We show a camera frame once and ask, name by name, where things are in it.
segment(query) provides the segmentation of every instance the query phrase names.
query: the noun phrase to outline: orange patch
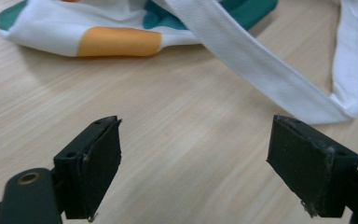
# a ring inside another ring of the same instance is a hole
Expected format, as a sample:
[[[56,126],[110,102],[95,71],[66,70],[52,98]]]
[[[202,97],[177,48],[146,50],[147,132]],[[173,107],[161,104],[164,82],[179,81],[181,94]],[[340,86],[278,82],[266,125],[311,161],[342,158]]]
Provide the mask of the orange patch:
[[[83,34],[77,56],[148,56],[158,52],[161,34],[132,28],[92,27]]]

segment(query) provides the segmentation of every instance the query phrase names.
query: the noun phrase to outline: white strap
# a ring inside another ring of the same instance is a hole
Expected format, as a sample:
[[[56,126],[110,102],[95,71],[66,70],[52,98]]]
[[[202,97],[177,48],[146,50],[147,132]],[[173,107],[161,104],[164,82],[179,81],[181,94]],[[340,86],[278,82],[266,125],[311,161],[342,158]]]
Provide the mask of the white strap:
[[[217,1],[164,1],[207,49],[296,118],[315,124],[357,117],[358,0],[341,0],[331,97],[243,30]]]

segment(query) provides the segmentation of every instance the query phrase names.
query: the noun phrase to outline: cloth bag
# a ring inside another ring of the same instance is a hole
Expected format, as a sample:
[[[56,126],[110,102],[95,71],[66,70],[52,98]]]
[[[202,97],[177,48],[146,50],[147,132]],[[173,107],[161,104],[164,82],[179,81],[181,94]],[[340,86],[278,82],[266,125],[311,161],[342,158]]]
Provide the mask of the cloth bag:
[[[246,32],[275,6],[275,0],[28,0],[0,14],[0,34],[66,56],[146,56],[201,43],[298,119],[317,124],[356,118],[358,0],[340,3],[329,96]]]

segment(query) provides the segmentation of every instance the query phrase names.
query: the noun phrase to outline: wooden table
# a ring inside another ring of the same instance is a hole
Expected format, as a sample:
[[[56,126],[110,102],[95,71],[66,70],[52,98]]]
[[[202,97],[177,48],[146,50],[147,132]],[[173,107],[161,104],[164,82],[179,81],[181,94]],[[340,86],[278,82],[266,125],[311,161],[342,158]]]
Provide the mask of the wooden table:
[[[330,91],[338,14],[332,1],[281,0],[251,32]],[[266,163],[277,113],[200,45],[77,59],[0,37],[0,200],[13,175],[52,168],[89,123],[118,115],[123,159],[95,223],[349,223],[349,209],[311,219]],[[314,127],[358,153],[358,119]]]

